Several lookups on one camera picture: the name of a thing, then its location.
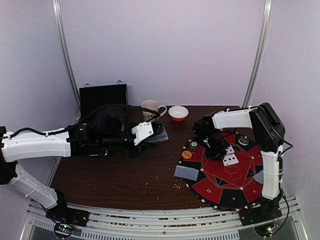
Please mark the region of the deck of playing cards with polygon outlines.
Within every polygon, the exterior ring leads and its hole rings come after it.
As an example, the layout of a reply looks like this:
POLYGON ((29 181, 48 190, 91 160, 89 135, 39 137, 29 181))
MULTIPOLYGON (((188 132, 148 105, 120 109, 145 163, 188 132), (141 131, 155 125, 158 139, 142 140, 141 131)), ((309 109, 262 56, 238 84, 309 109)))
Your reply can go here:
POLYGON ((162 132, 160 134, 148 137, 145 141, 147 143, 158 143, 158 142, 166 141, 168 139, 169 139, 168 133, 167 133, 166 129, 163 127, 162 132))

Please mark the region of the aluminium front rail base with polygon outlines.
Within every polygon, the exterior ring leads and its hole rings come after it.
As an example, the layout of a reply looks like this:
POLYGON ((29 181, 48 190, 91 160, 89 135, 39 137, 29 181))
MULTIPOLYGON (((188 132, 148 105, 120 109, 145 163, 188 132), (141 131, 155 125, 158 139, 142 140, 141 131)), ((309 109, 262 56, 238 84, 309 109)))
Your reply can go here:
POLYGON ((212 207, 179 210, 124 210, 71 204, 89 212, 87 225, 73 232, 56 227, 40 205, 31 201, 24 215, 20 240, 263 240, 258 231, 275 227, 269 240, 308 240, 295 197, 280 201, 281 217, 244 225, 237 211, 212 207))

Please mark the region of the black dealer button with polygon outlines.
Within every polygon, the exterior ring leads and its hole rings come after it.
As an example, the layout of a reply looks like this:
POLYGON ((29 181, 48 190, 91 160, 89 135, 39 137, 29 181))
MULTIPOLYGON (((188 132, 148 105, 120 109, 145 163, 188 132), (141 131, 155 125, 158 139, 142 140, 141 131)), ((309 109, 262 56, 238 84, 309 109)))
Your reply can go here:
POLYGON ((247 146, 249 144, 250 140, 248 139, 247 136, 240 136, 238 139, 238 142, 243 146, 247 146))

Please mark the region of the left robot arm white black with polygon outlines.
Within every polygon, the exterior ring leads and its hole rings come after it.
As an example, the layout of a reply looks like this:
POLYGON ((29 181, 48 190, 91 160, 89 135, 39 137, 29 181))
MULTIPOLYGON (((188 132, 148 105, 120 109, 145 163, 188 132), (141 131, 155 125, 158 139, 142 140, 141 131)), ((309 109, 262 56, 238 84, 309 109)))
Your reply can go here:
POLYGON ((74 124, 56 130, 39 131, 24 127, 15 132, 0 128, 0 183, 14 187, 37 201, 49 219, 77 222, 65 195, 29 174, 19 161, 51 157, 102 157, 107 152, 125 152, 133 159, 156 144, 149 142, 163 131, 155 122, 160 114, 128 104, 107 103, 74 124))

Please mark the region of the aluminium frame post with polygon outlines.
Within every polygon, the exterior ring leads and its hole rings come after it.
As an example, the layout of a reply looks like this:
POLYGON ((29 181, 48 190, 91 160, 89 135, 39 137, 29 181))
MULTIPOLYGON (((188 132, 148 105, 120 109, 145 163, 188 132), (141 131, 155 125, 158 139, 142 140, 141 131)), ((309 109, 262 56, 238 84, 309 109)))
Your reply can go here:
POLYGON ((79 112, 79 115, 81 115, 81 102, 80 102, 80 94, 78 90, 78 86, 75 80, 74 71, 72 68, 71 58, 68 50, 65 30, 64 30, 64 24, 63 24, 63 16, 61 11, 61 1, 60 0, 52 0, 52 6, 53 6, 53 13, 54 18, 58 30, 58 36, 62 51, 62 57, 64 66, 67 73, 67 79, 71 87, 71 91, 74 97, 74 100, 76 102, 76 107, 79 112))
POLYGON ((263 56, 268 44, 270 25, 272 20, 273 4, 274 4, 273 0, 264 1, 259 39, 258 39, 256 54, 254 57, 252 71, 249 78, 249 83, 248 83, 247 90, 242 103, 243 108, 246 108, 252 105, 255 92, 258 86, 258 81, 259 81, 261 70, 262 70, 263 56))

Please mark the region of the left aluminium frame post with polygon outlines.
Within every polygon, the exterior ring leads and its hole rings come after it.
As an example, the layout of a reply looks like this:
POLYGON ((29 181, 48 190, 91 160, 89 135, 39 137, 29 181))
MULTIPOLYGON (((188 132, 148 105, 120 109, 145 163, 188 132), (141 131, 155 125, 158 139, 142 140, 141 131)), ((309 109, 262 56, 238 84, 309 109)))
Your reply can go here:
POLYGON ((64 30, 64 24, 63 24, 63 16, 61 11, 61 1, 60 0, 52 0, 52 6, 53 6, 53 13, 54 18, 58 30, 58 36, 62 51, 62 57, 64 66, 67 73, 67 79, 71 87, 71 91, 74 97, 74 100, 76 102, 76 107, 79 112, 79 115, 81 115, 81 102, 80 102, 80 94, 78 90, 78 86, 75 80, 74 71, 72 68, 71 58, 68 50, 65 30, 64 30))

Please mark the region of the right aluminium frame post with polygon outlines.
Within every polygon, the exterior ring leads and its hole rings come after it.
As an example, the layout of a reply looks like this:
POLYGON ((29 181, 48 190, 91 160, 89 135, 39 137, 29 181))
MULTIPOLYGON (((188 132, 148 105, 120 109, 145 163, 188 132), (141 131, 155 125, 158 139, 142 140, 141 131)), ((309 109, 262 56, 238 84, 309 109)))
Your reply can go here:
POLYGON ((249 78, 249 83, 248 83, 247 90, 242 103, 243 108, 246 108, 252 105, 255 92, 258 86, 258 81, 259 81, 261 70, 262 70, 263 56, 268 44, 270 25, 272 20, 273 4, 274 4, 273 0, 264 1, 259 39, 258 39, 256 54, 254 57, 252 71, 249 78))

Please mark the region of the red black poker mat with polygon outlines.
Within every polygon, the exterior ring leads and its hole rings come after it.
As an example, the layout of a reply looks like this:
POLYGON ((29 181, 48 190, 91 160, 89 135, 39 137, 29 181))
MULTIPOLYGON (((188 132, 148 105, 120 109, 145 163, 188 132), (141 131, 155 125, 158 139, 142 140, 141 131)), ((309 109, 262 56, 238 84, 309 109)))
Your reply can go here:
POLYGON ((200 136, 194 136, 182 148, 182 152, 192 152, 192 157, 184 159, 181 156, 178 164, 195 171, 195 177, 184 181, 202 202, 218 210, 251 208, 262 200, 263 185, 253 178, 263 170, 260 149, 251 138, 248 145, 241 145, 238 139, 242 134, 238 132, 222 132, 221 136, 233 147, 239 163, 225 167, 223 160, 213 160, 206 153, 208 145, 200 136), (189 149, 191 141, 199 144, 196 151, 189 149))

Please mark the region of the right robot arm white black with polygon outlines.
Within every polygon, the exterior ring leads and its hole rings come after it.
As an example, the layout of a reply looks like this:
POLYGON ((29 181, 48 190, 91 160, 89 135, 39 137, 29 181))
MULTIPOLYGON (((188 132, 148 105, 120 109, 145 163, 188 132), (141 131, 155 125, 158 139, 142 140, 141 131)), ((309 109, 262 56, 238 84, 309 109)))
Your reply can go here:
POLYGON ((262 157, 262 196, 256 210, 259 220, 266 221, 276 213, 282 191, 283 154, 286 150, 285 126, 273 107, 264 102, 258 106, 225 109, 204 116, 193 125, 193 132, 208 142, 208 153, 219 160, 227 156, 227 144, 221 135, 223 129, 252 129, 255 145, 262 157))

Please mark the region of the stack of poker chips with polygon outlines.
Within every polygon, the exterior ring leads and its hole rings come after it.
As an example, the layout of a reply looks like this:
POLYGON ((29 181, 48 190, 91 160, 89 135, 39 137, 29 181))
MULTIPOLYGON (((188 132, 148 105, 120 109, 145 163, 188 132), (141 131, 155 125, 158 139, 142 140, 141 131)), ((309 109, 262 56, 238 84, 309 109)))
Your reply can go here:
POLYGON ((191 141, 189 143, 189 149, 194 152, 197 150, 197 148, 199 147, 199 144, 196 141, 191 141))

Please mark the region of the black poker chip case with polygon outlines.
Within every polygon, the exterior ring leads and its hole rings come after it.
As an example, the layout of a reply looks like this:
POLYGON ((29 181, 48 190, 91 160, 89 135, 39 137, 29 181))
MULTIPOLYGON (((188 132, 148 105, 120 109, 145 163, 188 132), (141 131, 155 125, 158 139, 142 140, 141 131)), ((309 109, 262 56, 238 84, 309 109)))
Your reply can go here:
POLYGON ((80 123, 106 126, 112 121, 128 119, 127 84, 82 87, 80 93, 80 123))

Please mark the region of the orange white ceramic bowl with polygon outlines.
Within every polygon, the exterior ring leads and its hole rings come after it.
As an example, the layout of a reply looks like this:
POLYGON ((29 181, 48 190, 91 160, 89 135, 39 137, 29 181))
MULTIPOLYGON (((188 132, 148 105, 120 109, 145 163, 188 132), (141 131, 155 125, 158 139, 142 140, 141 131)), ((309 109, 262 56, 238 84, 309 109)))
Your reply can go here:
POLYGON ((176 105, 168 110, 168 114, 173 121, 183 122, 189 115, 189 110, 184 106, 176 105))

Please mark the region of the nine of diamonds card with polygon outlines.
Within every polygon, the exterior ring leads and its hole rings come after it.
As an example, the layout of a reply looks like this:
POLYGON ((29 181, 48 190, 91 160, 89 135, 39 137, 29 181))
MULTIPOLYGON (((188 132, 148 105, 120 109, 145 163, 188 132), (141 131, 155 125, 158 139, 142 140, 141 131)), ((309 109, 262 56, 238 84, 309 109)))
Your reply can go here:
POLYGON ((235 150, 233 149, 233 147, 231 145, 229 145, 226 149, 226 154, 229 155, 229 154, 234 154, 235 153, 235 150))

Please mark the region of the white floral ceramic mug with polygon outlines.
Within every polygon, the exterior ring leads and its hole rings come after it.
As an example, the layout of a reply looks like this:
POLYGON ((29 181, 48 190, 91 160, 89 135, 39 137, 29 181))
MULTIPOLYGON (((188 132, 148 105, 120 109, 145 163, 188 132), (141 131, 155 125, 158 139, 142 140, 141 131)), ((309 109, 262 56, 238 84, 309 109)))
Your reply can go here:
MULTIPOLYGON (((143 101, 141 103, 141 107, 158 112, 160 114, 160 117, 165 115, 168 110, 165 105, 160 104, 156 100, 153 100, 153 99, 148 99, 148 100, 143 101)), ((154 120, 151 120, 151 118, 154 116, 154 114, 150 113, 150 112, 146 112, 146 111, 143 111, 142 115, 143 115, 143 120, 145 122, 155 122, 159 119, 159 118, 156 118, 154 120)))

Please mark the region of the orange big blind button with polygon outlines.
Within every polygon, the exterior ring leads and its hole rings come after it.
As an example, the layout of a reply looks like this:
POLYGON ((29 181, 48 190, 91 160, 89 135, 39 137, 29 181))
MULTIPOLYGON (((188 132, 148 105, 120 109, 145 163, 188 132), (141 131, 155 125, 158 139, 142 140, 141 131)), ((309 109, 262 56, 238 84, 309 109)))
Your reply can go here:
POLYGON ((185 150, 181 153, 181 156, 184 158, 184 159, 190 159, 192 156, 193 156, 193 153, 189 150, 185 150))

